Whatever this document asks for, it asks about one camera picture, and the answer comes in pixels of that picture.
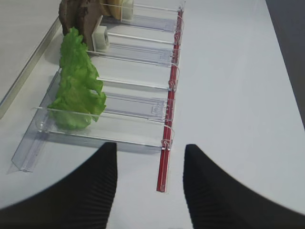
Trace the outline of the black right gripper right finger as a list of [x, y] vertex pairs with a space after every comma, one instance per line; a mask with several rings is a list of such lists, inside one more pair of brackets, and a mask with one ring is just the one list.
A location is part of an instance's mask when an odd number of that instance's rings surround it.
[[222, 170], [197, 145], [185, 147], [183, 190], [195, 229], [303, 229], [303, 214], [276, 204]]

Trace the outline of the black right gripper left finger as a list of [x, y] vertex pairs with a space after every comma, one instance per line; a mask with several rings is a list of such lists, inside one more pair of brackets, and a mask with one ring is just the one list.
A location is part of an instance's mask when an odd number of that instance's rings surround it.
[[88, 160], [42, 192], [1, 209], [2, 229], [104, 229], [117, 188], [117, 145], [103, 144]]

